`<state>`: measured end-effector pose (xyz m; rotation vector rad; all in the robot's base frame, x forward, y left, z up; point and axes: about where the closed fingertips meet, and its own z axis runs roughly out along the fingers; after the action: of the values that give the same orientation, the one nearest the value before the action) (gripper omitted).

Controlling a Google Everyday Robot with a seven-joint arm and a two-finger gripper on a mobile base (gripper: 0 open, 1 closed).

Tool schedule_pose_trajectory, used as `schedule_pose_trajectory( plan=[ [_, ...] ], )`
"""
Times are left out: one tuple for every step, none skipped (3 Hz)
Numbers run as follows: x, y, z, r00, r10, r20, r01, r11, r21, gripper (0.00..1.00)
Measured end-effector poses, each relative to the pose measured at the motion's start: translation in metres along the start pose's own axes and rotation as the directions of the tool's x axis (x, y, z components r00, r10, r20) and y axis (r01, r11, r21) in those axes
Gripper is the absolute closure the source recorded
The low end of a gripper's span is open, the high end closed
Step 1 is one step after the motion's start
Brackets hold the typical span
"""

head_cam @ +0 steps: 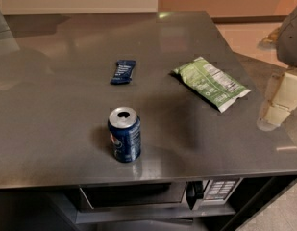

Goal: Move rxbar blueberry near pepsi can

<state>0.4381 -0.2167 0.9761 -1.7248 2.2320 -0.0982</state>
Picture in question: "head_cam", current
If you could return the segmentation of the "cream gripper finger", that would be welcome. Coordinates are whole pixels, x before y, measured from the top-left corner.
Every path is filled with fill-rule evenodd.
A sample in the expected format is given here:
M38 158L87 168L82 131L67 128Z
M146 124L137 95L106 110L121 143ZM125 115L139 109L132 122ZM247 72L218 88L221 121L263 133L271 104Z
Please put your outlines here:
M257 125L262 131L273 131L297 108L297 68L273 73L267 83Z

